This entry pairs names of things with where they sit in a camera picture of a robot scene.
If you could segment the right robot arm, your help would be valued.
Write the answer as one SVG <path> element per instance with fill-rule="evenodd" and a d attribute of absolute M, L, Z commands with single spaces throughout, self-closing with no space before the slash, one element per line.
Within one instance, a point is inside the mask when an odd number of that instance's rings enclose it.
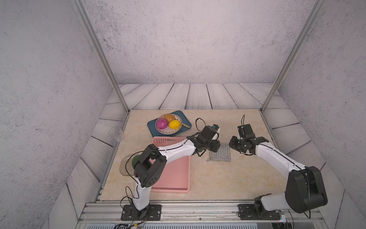
<path fill-rule="evenodd" d="M 238 126 L 238 136 L 233 136 L 229 147 L 246 156 L 258 156 L 277 171 L 287 181 L 283 194 L 266 194 L 256 197 L 253 209 L 240 214 L 245 219 L 275 219 L 280 210 L 296 213 L 310 212 L 328 204 L 327 193 L 320 170 L 305 166 L 275 148 L 266 138 L 255 136 L 251 125 Z"/>

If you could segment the grey striped dishcloth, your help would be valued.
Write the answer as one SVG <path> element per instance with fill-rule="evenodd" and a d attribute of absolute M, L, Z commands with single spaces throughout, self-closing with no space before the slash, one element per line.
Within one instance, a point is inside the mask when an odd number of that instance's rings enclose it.
<path fill-rule="evenodd" d="M 207 162 L 231 162 L 230 147 L 228 143 L 221 143 L 217 152 L 209 151 Z"/>

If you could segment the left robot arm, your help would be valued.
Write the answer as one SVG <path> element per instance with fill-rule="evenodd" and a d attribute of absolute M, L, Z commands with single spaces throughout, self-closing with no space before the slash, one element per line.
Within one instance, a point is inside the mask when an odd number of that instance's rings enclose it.
<path fill-rule="evenodd" d="M 192 155 L 201 157 L 207 150 L 217 152 L 220 147 L 219 135 L 218 125 L 205 126 L 202 131 L 188 136 L 179 143 L 165 147 L 150 144 L 145 150 L 132 154 L 124 163 L 124 168 L 136 186 L 131 196 L 128 194 L 125 196 L 129 204 L 122 207 L 121 220 L 148 220 L 148 214 L 161 207 L 150 204 L 150 193 L 152 186 L 160 179 L 165 166 L 182 157 Z"/>

